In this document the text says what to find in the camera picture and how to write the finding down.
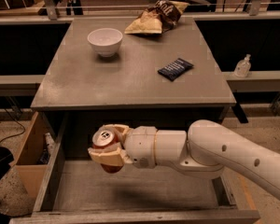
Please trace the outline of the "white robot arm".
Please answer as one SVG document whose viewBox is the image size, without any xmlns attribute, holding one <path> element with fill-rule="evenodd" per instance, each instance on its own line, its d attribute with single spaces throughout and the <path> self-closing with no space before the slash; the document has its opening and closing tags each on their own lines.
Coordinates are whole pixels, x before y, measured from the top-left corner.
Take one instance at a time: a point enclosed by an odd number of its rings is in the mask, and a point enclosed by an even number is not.
<svg viewBox="0 0 280 224">
<path fill-rule="evenodd" d="M 210 120 L 196 120 L 186 131 L 107 124 L 93 135 L 88 152 L 108 172 L 126 164 L 141 169 L 159 165 L 215 179 L 230 168 L 280 201 L 280 154 Z"/>
</svg>

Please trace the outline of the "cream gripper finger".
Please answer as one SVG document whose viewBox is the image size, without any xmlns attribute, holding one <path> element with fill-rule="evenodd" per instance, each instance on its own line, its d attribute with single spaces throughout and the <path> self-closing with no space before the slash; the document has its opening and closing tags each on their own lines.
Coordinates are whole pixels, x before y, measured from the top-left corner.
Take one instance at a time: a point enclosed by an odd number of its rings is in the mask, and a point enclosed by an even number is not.
<svg viewBox="0 0 280 224">
<path fill-rule="evenodd" d="M 106 130 L 112 131 L 118 137 L 119 141 L 123 143 L 130 127 L 123 124 L 106 124 L 99 129 L 99 132 L 101 133 Z"/>
<path fill-rule="evenodd" d="M 127 154 L 127 151 L 123 149 L 120 142 L 104 148 L 90 147 L 88 152 L 93 161 L 108 166 L 123 166 L 124 164 L 133 163 L 133 160 Z"/>
</svg>

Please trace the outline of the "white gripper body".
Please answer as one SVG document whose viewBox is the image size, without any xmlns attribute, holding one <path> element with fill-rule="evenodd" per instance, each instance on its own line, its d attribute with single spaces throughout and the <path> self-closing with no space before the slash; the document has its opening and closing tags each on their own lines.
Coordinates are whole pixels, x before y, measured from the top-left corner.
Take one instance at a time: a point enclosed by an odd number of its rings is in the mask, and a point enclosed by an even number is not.
<svg viewBox="0 0 280 224">
<path fill-rule="evenodd" d="M 153 126 L 140 126 L 129 130 L 124 148 L 136 168 L 152 169 L 156 166 L 154 145 L 157 129 Z"/>
</svg>

